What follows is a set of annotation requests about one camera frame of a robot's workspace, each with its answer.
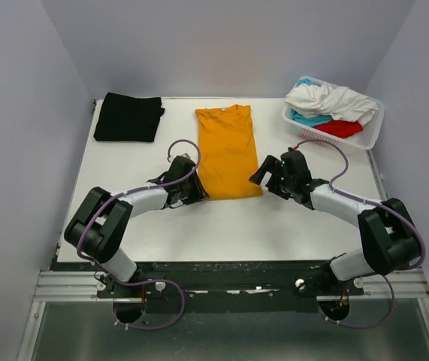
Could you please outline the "yellow t shirt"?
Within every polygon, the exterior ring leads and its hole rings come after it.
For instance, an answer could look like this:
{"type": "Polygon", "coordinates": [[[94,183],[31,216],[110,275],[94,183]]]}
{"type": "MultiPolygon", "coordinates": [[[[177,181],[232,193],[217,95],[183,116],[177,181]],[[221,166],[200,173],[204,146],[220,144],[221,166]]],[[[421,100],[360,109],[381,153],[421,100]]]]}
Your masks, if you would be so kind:
{"type": "Polygon", "coordinates": [[[249,181],[258,170],[251,107],[197,109],[198,175],[210,201],[262,196],[259,185],[249,181]]]}

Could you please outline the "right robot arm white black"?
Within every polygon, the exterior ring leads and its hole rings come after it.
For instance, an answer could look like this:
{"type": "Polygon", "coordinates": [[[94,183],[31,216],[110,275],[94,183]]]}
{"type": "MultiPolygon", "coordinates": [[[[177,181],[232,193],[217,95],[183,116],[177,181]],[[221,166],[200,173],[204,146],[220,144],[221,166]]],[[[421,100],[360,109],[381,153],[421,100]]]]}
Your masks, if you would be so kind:
{"type": "Polygon", "coordinates": [[[381,202],[343,192],[321,178],[314,178],[304,155],[294,148],[277,159],[267,156],[250,182],[267,178],[267,190],[282,199],[292,199],[312,211],[335,216],[354,226],[361,247],[324,263],[316,274],[298,284],[305,290],[323,290],[334,295],[346,282],[365,275],[388,275],[421,260],[424,248],[404,203],[381,202]]]}

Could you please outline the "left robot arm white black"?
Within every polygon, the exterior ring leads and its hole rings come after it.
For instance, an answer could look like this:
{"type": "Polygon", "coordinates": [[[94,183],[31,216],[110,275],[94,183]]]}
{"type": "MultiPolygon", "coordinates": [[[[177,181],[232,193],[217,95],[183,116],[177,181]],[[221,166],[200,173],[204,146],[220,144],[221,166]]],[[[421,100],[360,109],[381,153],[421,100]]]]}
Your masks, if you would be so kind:
{"type": "Polygon", "coordinates": [[[116,194],[92,188],[68,223],[64,239],[110,273],[122,296],[131,297],[139,291],[140,278],[135,274],[136,263],[121,248],[129,220],[178,203],[190,205],[206,199],[195,162],[176,156],[160,177],[132,192],[116,194]]]}

